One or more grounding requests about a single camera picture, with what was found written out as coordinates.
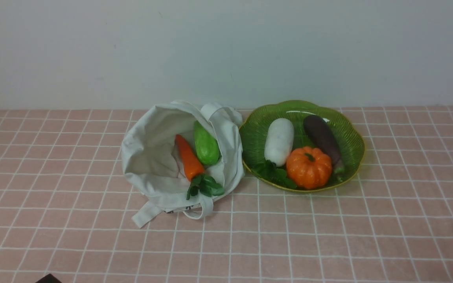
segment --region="carrot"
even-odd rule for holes
[[[178,145],[179,154],[181,155],[185,175],[188,181],[192,181],[196,176],[203,174],[205,172],[204,166],[200,163],[193,152],[192,147],[183,136],[179,134],[176,135],[176,145]]]

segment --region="green gourd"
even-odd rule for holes
[[[206,166],[216,164],[221,155],[218,142],[198,121],[193,124],[193,137],[200,163]]]

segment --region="orange pumpkin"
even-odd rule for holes
[[[326,185],[333,169],[331,158],[320,149],[302,147],[291,152],[286,170],[297,186],[312,190]]]

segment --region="canvas tote bag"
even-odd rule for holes
[[[183,172],[175,136],[181,134],[195,147],[195,121],[218,142],[221,158],[217,164],[206,168],[206,174],[223,185],[225,194],[205,197],[199,193],[186,200],[190,182]],[[213,202],[232,192],[244,177],[241,123],[240,113],[218,103],[208,103],[199,109],[188,102],[173,101],[155,105],[142,116],[121,145],[124,176],[149,200],[133,216],[133,222],[141,228],[162,211],[183,211],[192,219],[209,215]]]

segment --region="artificial vegetable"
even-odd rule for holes
[[[304,130],[312,142],[331,158],[336,179],[340,182],[343,181],[345,165],[340,154],[340,147],[325,120],[317,115],[309,115],[304,119]]]
[[[223,186],[217,183],[214,178],[205,174],[204,166],[200,163],[192,147],[183,136],[176,135],[176,145],[183,161],[185,176],[190,181],[186,200],[198,195],[199,192],[206,197],[223,195],[225,193]]]
[[[268,127],[267,140],[265,142],[265,159],[281,167],[293,148],[295,129],[293,123],[285,118],[274,120]]]
[[[216,164],[220,156],[218,142],[198,121],[193,124],[193,137],[199,161],[203,165]]]
[[[332,161],[318,148],[301,147],[289,155],[286,170],[297,186],[312,190],[326,185],[331,176]]]

